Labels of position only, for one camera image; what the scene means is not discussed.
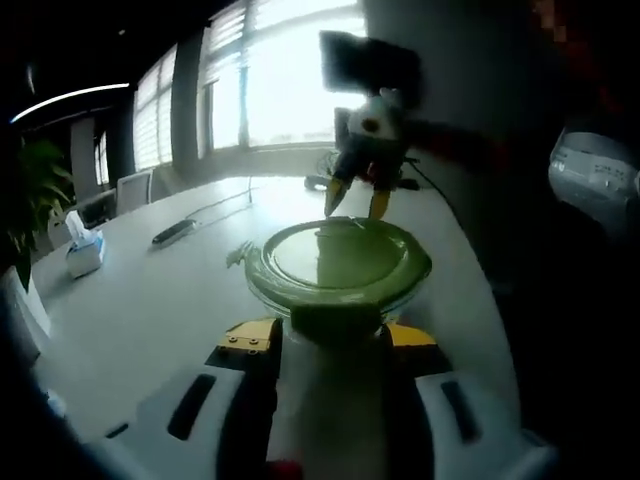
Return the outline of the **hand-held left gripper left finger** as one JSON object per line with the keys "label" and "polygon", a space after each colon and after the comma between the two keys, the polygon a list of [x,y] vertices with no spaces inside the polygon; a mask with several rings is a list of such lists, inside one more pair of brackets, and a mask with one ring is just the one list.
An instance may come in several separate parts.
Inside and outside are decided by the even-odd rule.
{"label": "hand-held left gripper left finger", "polygon": [[257,478],[277,405],[283,321],[224,333],[207,360],[178,371],[102,439],[116,479]]}

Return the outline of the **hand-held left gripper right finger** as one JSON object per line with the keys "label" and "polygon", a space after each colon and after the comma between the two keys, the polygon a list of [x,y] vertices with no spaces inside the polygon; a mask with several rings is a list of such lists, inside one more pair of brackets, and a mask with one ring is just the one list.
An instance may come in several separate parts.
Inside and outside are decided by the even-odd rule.
{"label": "hand-held left gripper right finger", "polygon": [[426,332],[382,328],[383,412],[394,479],[549,479],[557,450],[455,370]]}

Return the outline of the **person's left hand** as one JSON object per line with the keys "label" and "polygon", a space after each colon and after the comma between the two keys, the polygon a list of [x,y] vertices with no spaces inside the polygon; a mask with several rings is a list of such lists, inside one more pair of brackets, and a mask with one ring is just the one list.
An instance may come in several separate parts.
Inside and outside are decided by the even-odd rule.
{"label": "person's left hand", "polygon": [[302,467],[292,460],[270,460],[265,464],[268,480],[303,480]]}

